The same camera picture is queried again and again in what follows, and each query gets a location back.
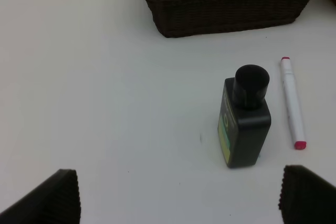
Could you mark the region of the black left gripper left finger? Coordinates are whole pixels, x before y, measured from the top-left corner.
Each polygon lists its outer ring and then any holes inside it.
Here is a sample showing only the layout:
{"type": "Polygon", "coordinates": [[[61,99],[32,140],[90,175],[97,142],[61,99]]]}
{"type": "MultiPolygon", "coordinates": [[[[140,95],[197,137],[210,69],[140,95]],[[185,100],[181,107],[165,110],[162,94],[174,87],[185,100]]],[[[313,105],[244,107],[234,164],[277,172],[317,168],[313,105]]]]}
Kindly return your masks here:
{"type": "Polygon", "coordinates": [[[77,172],[59,169],[22,199],[1,212],[1,223],[80,223],[77,172]]]}

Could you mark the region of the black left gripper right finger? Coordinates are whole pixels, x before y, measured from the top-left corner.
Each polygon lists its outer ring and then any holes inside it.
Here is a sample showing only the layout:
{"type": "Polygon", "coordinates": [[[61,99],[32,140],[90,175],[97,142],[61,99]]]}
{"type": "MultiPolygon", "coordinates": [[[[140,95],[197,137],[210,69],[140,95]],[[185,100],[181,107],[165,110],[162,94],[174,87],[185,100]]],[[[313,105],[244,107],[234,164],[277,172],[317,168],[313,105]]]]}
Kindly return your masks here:
{"type": "Polygon", "coordinates": [[[302,165],[287,165],[278,207],[284,223],[335,223],[335,186],[302,165]]]}

